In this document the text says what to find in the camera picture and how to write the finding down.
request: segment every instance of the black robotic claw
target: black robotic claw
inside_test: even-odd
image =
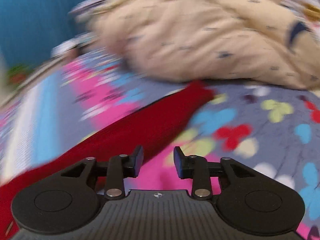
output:
[[[125,195],[123,179],[138,176],[142,147],[109,162],[88,157],[25,188],[12,202],[21,227],[13,240],[302,239],[295,230],[305,209],[294,190],[229,157],[213,163],[175,147],[173,158],[179,178],[193,179],[190,195]],[[106,177],[104,195],[95,192],[98,177]],[[218,195],[211,177],[218,177]]]
[[[21,228],[41,234],[64,233],[90,221],[108,200],[125,197],[123,179],[138,176],[143,149],[97,163],[88,157],[19,192],[12,214]],[[106,177],[104,198],[94,189],[98,177]]]
[[[273,235],[297,229],[302,220],[305,207],[297,192],[229,157],[212,163],[175,147],[173,159],[179,178],[193,179],[192,197],[211,200],[235,228]],[[218,177],[221,188],[214,198],[210,177]]]

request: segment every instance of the metal pin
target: metal pin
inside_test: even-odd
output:
[[[205,188],[200,188],[195,191],[195,194],[198,197],[207,197],[210,195],[210,191]]]
[[[11,221],[10,225],[8,226],[7,231],[6,231],[5,234],[4,234],[5,237],[7,237],[7,236],[9,235],[10,230],[11,230],[12,227],[13,227],[13,221]]]
[[[122,190],[118,188],[111,188],[108,189],[106,193],[109,197],[119,197],[122,194]]]

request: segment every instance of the blue butterfly pattern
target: blue butterfly pattern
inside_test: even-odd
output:
[[[200,125],[199,133],[208,136],[228,122],[231,122],[235,116],[236,110],[233,108],[226,108],[219,112],[204,110],[193,116],[190,120],[190,125]]]
[[[131,73],[122,74],[118,79],[112,81],[111,83],[116,87],[124,86],[129,83],[134,75]]]
[[[119,100],[116,104],[124,104],[124,103],[135,103],[142,100],[144,97],[144,94],[140,91],[138,88],[131,89],[124,93],[124,98]]]
[[[308,184],[300,190],[299,194],[303,198],[310,220],[320,217],[320,182],[318,170],[314,163],[307,163],[302,170],[305,182]]]
[[[299,124],[295,129],[294,129],[294,133],[299,136],[300,141],[303,144],[307,144],[311,141],[311,137],[312,137],[312,132],[311,132],[311,128],[310,125],[308,125],[307,123],[302,123]]]

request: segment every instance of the floral bedspread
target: floral bedspread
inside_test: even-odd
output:
[[[79,57],[0,115],[2,180],[56,158],[103,127],[185,85],[135,75],[120,59],[101,51]],[[306,204],[298,232],[306,239],[319,239],[320,91],[248,81],[210,81],[208,87],[217,93],[215,99],[142,167],[138,178],[125,180],[126,190],[190,190],[191,180],[180,180],[173,165],[177,145],[186,155],[205,156],[209,161],[230,156],[295,189]],[[216,178],[212,187],[214,193],[220,192]]]

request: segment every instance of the red fabric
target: red fabric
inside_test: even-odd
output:
[[[219,128],[214,137],[216,139],[227,139],[223,144],[224,151],[233,151],[240,143],[240,140],[247,137],[252,132],[252,127],[248,124],[241,124],[237,127],[224,126]]]
[[[18,231],[14,223],[5,237],[8,226],[14,221],[10,210],[12,199],[23,188],[88,156],[107,161],[114,155],[131,153],[137,145],[143,146],[147,161],[178,136],[192,114],[212,98],[213,93],[204,89],[200,81],[192,82],[184,90],[100,130],[58,159],[27,171],[0,187],[0,240],[9,239]]]

